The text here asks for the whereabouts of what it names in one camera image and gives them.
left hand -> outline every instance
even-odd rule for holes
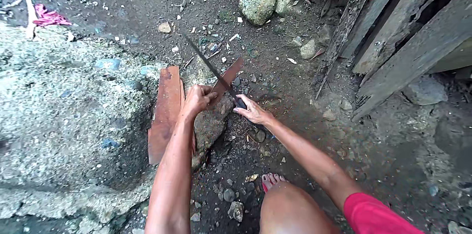
[[[184,114],[196,117],[198,113],[205,110],[210,101],[218,96],[218,93],[211,92],[211,89],[211,86],[192,86],[188,91],[185,105],[182,110]]]

hand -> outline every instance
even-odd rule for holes
[[[211,86],[194,85],[190,88],[182,111],[184,115],[196,117],[208,107],[209,102],[218,96],[218,93],[211,92]]]
[[[243,100],[244,104],[247,106],[247,110],[243,108],[234,108],[233,111],[245,116],[251,122],[265,125],[268,121],[274,118],[272,113],[263,110],[256,102],[247,98],[245,95],[238,94],[237,97]]]

right hand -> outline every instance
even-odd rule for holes
[[[237,97],[241,98],[247,106],[247,110],[243,108],[234,108],[233,111],[239,115],[245,116],[248,120],[255,124],[267,124],[268,121],[274,118],[272,113],[263,110],[256,102],[247,98],[244,94],[238,94]]]

foot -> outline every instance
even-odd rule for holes
[[[263,188],[264,192],[268,192],[275,184],[279,182],[286,182],[287,180],[283,176],[278,174],[268,173],[263,175]]]

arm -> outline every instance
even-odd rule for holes
[[[247,110],[235,108],[234,111],[247,117],[251,122],[263,124],[287,148],[288,152],[303,166],[315,181],[325,190],[339,210],[344,212],[346,198],[362,192],[356,182],[327,154],[309,141],[294,133],[275,117],[263,110],[256,102],[245,95],[238,95],[247,105]]]
[[[216,93],[193,86],[157,168],[150,193],[145,233],[190,233],[190,181],[193,122]]]

